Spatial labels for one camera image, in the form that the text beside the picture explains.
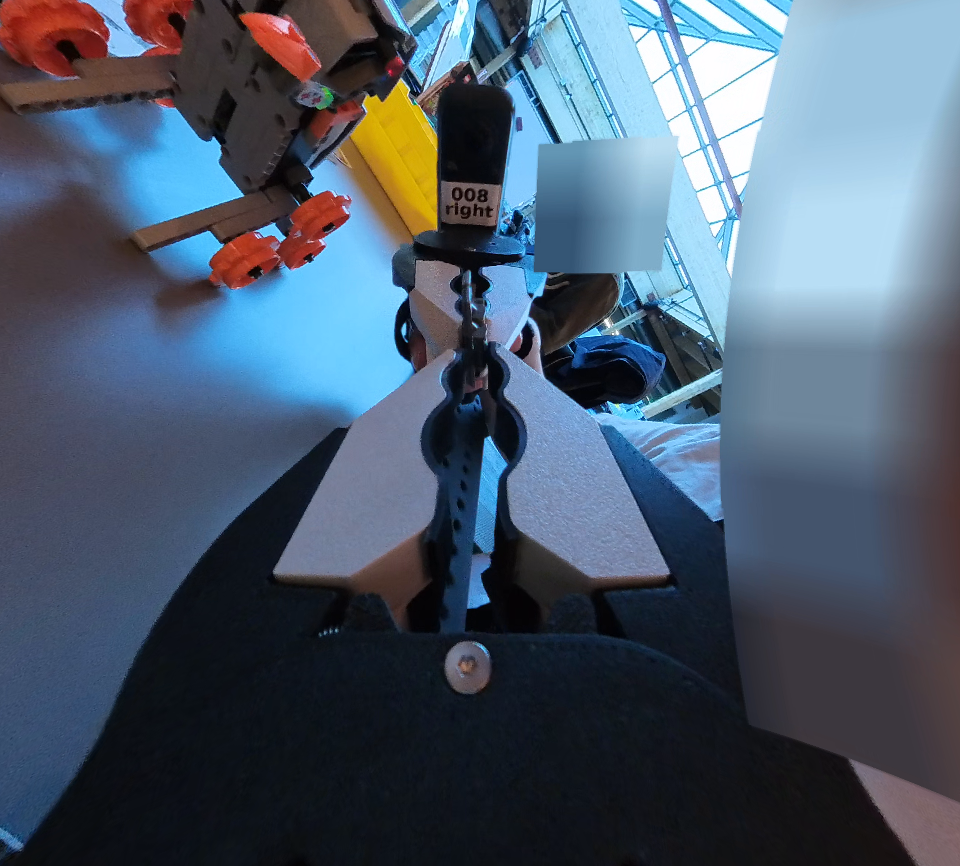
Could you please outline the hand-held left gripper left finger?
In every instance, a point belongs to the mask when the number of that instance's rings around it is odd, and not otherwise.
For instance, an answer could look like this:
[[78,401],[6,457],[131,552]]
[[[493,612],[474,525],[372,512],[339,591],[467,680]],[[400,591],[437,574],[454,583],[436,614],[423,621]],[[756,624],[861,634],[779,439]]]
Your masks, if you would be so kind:
[[426,594],[424,629],[438,631],[437,428],[464,399],[461,385],[460,351],[447,351],[354,422],[273,570],[277,581],[376,594],[400,622]]

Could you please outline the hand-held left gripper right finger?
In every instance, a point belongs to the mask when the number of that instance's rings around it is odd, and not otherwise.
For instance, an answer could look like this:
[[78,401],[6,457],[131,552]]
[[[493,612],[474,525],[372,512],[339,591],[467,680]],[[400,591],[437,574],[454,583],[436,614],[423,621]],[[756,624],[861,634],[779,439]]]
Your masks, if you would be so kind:
[[489,347],[498,481],[484,573],[493,621],[535,632],[565,596],[659,588],[669,569],[601,428],[501,345]]

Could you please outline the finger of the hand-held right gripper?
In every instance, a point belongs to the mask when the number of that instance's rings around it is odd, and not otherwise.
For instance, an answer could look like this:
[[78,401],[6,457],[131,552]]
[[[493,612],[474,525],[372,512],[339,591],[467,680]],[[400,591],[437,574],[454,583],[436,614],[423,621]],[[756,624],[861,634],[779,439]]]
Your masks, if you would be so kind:
[[484,338],[516,353],[520,348],[515,344],[522,340],[529,318],[526,274],[519,266],[488,266],[480,270],[480,276],[487,282],[483,293]]
[[414,334],[411,356],[414,369],[423,369],[447,351],[464,345],[460,311],[462,270],[446,262],[417,262],[414,287],[409,294]]

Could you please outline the grey track link piece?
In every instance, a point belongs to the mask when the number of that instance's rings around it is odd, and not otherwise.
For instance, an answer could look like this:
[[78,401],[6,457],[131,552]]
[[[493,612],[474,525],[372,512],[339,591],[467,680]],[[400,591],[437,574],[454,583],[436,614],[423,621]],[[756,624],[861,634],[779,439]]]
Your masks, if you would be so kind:
[[472,396],[488,387],[486,327],[483,324],[471,324],[461,335],[461,393]]
[[464,268],[451,287],[459,297],[457,308],[461,315],[461,346],[486,341],[486,293],[490,288],[488,278],[480,270]]

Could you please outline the person's left forearm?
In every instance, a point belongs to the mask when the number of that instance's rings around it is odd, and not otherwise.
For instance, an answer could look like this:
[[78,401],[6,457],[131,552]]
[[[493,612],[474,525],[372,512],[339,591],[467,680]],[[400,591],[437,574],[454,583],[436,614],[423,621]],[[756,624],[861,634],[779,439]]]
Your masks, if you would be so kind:
[[869,765],[850,764],[917,864],[959,864],[958,802]]

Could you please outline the grey desk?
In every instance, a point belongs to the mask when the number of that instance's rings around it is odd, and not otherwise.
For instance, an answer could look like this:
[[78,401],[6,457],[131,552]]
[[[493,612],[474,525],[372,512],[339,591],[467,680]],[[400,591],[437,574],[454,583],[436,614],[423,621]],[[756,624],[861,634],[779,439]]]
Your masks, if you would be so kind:
[[173,110],[2,107],[2,827],[26,839],[139,645],[219,533],[406,376],[408,234],[348,141],[314,189],[352,217],[301,270],[232,292],[217,243],[142,226],[236,196]]

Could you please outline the yellow plastic bin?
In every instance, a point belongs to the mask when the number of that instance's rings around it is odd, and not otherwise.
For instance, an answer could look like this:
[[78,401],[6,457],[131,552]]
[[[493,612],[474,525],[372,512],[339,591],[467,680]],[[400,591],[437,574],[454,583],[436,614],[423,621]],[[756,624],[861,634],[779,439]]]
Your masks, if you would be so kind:
[[411,235],[437,228],[438,140],[420,105],[400,80],[381,100],[372,95],[351,142]]

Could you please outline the black perforated panel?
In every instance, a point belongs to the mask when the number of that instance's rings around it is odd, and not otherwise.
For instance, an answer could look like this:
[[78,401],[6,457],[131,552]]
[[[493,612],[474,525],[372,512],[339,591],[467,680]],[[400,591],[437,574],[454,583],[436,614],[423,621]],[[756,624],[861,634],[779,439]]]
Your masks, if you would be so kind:
[[438,560],[438,632],[466,629],[487,421],[478,394],[454,403],[438,423],[442,506],[432,532]]

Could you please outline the grey brick-built vehicle model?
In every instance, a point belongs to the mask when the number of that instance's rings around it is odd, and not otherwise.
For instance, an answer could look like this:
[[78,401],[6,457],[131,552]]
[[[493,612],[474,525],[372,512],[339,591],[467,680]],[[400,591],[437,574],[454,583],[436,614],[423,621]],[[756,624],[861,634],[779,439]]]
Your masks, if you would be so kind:
[[17,114],[134,100],[178,110],[214,140],[242,195],[140,229],[145,252],[209,233],[221,248],[210,283],[239,289],[314,260],[351,213],[347,196],[312,195],[313,169],[384,100],[416,51],[394,0],[123,0],[150,48],[109,52],[104,17],[81,0],[2,0],[2,48],[46,78],[4,81]]

